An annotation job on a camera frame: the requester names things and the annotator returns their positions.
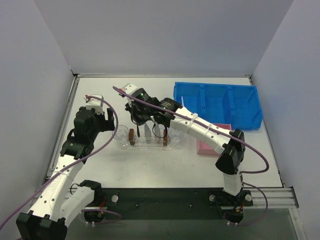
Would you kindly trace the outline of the clear textured oval tray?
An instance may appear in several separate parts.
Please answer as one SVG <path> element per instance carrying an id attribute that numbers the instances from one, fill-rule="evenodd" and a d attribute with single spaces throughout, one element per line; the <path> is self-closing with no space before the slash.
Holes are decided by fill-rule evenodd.
<path id="1" fill-rule="evenodd" d="M 179 130 L 168 130 L 168 135 L 165 139 L 158 138 L 152 133 L 150 137 L 145 138 L 144 132 L 140 133 L 140 137 L 137 136 L 132 128 L 130 130 L 133 132 L 132 139 L 129 139 L 130 131 L 127 129 L 121 130 L 117 135 L 117 140 L 119 144 L 128 150 L 141 150 L 141 151 L 168 151 L 177 147 L 183 137 L 184 133 Z"/>

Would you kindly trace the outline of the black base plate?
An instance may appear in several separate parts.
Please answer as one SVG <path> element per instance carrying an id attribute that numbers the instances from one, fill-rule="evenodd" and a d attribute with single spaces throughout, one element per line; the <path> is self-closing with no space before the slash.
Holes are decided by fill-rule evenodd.
<path id="1" fill-rule="evenodd" d="M 219 220 L 239 223 L 244 207 L 253 206 L 249 190 L 237 196 L 221 187 L 206 188 L 103 188 L 100 201 L 88 205 L 87 222 L 119 220 Z"/>

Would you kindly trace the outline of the black toothbrush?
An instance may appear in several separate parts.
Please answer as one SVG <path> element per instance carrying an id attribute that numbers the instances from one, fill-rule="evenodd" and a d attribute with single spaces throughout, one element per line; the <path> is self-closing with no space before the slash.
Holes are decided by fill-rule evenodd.
<path id="1" fill-rule="evenodd" d="M 136 124 L 136 134 L 137 134 L 137 137 L 140 138 L 140 129 L 138 124 Z"/>

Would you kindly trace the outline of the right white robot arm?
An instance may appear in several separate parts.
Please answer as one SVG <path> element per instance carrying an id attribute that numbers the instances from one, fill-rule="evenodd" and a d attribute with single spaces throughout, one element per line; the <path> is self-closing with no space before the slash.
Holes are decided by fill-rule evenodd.
<path id="1" fill-rule="evenodd" d="M 152 121 L 164 126 L 165 132 L 172 128 L 204 142 L 219 154 L 215 166 L 223 173 L 223 191 L 232 196 L 241 192 L 243 178 L 238 167 L 243 160 L 245 146 L 230 136 L 243 141 L 242 131 L 218 127 L 202 119 L 197 113 L 192 113 L 179 102 L 168 97 L 158 100 L 133 84 L 127 84 L 121 91 L 127 97 L 125 110 L 130 113 L 134 124 L 141 126 Z"/>

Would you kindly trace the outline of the clear plastic cup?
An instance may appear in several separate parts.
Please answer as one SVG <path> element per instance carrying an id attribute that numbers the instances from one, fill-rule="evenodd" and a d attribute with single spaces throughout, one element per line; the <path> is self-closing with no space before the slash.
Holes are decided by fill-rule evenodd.
<path id="1" fill-rule="evenodd" d="M 169 129 L 168 131 L 168 141 L 171 145 L 178 145 L 184 138 L 185 133 L 177 129 Z"/>
<path id="2" fill-rule="evenodd" d="M 119 145 L 125 147 L 129 143 L 129 128 L 123 124 L 119 124 L 114 139 Z"/>

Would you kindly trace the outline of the blue compartment bin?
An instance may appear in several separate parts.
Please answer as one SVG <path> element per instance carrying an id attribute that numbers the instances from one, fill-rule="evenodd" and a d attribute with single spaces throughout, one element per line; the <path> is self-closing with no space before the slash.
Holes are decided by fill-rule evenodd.
<path id="1" fill-rule="evenodd" d="M 253 85 L 176 82 L 174 100 L 212 124 L 229 124 L 233 129 L 255 131 L 261 127 L 263 111 Z"/>

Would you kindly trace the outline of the white red-capped toothpaste tube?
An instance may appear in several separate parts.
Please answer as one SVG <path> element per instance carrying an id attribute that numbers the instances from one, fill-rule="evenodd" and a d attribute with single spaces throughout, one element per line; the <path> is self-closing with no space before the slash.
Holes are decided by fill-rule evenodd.
<path id="1" fill-rule="evenodd" d="M 152 132 L 154 134 L 154 136 L 158 139 L 161 138 L 161 131 L 160 131 L 160 127 L 157 125 L 157 124 L 154 124 L 153 125 L 153 128 L 152 128 Z"/>

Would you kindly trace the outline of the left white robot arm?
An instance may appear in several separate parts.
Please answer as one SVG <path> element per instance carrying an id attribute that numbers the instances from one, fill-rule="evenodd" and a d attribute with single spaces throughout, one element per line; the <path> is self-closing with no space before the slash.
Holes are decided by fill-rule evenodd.
<path id="1" fill-rule="evenodd" d="M 101 106 L 80 107 L 67 135 L 50 179 L 38 192 L 38 199 L 27 213 L 21 212 L 16 225 L 23 240 L 64 240 L 68 226 L 88 205 L 102 207 L 106 202 L 99 182 L 84 180 L 65 200 L 74 178 L 93 156 L 99 133 L 115 132 L 119 121 L 114 109 Z"/>

